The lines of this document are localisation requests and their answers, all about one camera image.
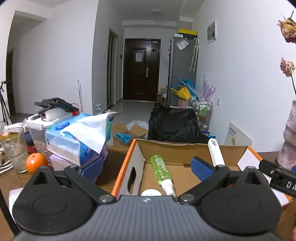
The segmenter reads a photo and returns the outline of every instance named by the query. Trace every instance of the flower stem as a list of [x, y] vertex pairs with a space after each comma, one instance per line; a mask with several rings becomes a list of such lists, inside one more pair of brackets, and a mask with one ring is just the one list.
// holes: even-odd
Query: flower stem
[[296, 89], [295, 89], [295, 85], [294, 85], [294, 81], [293, 81], [293, 76], [291, 75], [291, 78], [292, 78], [292, 83], [293, 83], [293, 87], [294, 87], [294, 92], [295, 92], [295, 95], [296, 95]]

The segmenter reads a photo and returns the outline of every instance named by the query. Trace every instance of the ribbed gray surface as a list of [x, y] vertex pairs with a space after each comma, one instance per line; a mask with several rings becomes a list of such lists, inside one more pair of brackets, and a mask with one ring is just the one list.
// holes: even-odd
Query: ribbed gray surface
[[205, 223], [193, 206], [177, 204], [170, 196], [122, 196], [112, 205], [97, 208], [80, 228], [57, 236], [22, 232], [14, 241], [280, 241], [273, 233], [260, 237], [236, 237]]

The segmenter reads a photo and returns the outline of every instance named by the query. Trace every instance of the clear plastic cup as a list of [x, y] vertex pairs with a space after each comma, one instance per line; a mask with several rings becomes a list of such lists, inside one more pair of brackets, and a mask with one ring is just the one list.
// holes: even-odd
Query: clear plastic cup
[[24, 130], [13, 128], [12, 130], [2, 131], [0, 143], [15, 171], [18, 173], [27, 171], [26, 160], [28, 158], [28, 151]]

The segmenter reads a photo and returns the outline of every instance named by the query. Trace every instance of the dried rose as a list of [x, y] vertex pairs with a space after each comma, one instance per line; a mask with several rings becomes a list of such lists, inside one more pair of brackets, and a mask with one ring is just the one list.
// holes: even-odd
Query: dried rose
[[283, 71], [283, 74], [285, 74], [287, 77], [291, 77], [293, 71], [295, 70], [295, 66], [292, 61], [283, 57], [281, 58], [280, 68]]
[[281, 28], [281, 33], [284, 36], [287, 43], [295, 43], [296, 44], [296, 22], [292, 19], [294, 11], [291, 14], [291, 17], [286, 19], [284, 16], [284, 21], [278, 21], [278, 24]]

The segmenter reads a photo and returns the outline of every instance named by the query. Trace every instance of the screw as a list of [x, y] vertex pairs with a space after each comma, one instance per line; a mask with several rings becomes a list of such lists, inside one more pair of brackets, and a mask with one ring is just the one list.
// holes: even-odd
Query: screw
[[191, 202], [194, 200], [194, 196], [192, 194], [183, 194], [180, 196], [180, 199], [183, 202]]
[[99, 197], [99, 200], [101, 202], [111, 202], [111, 201], [113, 201], [113, 199], [114, 199], [114, 197], [111, 196], [110, 194], [104, 194], [104, 195]]

